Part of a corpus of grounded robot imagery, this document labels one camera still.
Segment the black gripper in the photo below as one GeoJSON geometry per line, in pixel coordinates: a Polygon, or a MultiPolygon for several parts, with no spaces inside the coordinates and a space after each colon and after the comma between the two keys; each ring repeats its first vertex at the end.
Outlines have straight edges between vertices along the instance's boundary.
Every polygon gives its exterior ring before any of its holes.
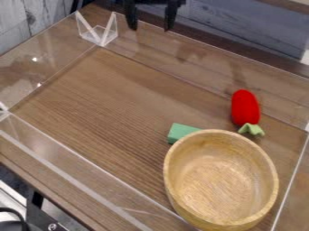
{"type": "Polygon", "coordinates": [[[174,27],[179,5],[184,5],[187,0],[119,0],[119,3],[123,4],[127,25],[134,31],[138,30],[138,8],[135,5],[166,5],[164,31],[168,31],[174,27]]]}

